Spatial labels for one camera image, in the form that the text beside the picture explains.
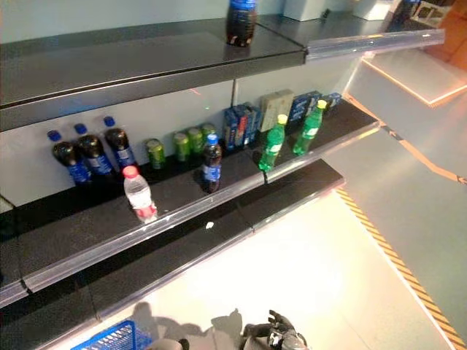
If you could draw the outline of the dark right robot hand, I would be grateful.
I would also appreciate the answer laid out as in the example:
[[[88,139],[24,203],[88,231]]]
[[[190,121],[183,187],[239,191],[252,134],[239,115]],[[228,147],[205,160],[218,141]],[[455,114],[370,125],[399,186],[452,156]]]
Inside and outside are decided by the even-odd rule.
[[[287,317],[270,310],[267,323],[244,327],[239,349],[307,350],[310,347]]]

